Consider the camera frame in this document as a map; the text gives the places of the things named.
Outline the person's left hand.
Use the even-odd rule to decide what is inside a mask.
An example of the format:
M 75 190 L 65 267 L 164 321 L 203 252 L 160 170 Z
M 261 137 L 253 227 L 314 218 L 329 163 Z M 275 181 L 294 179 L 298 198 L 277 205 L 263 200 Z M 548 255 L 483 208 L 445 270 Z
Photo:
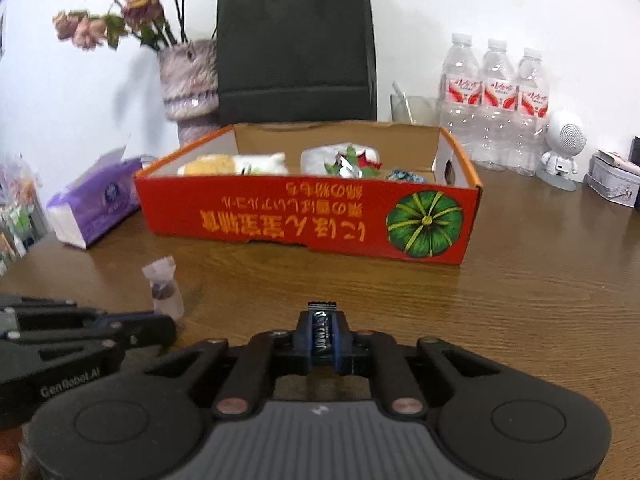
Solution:
M 2 430 L 0 434 L 0 480 L 21 478 L 23 455 L 20 444 L 23 441 L 23 428 Z

